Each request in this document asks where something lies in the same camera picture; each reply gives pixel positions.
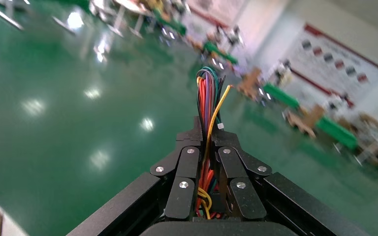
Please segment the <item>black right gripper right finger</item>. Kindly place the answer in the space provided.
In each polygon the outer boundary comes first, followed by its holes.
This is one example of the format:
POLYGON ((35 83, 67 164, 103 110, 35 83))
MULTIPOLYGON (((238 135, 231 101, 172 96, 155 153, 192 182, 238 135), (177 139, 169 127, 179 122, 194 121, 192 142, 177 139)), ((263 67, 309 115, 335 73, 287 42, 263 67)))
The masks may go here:
POLYGON ((212 135, 212 152, 225 213, 241 221, 264 220, 267 211, 260 199, 262 181, 272 168, 244 151, 237 135, 228 131, 212 135))

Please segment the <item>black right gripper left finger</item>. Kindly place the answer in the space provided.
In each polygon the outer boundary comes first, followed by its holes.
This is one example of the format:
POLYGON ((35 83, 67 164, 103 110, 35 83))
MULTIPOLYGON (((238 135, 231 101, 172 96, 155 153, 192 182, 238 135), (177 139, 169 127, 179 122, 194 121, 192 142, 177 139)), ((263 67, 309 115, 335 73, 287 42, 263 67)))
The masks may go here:
POLYGON ((159 201, 166 221, 190 221, 195 214, 202 144, 200 118, 194 117, 193 128, 178 133, 173 150, 150 167, 160 178, 159 201))

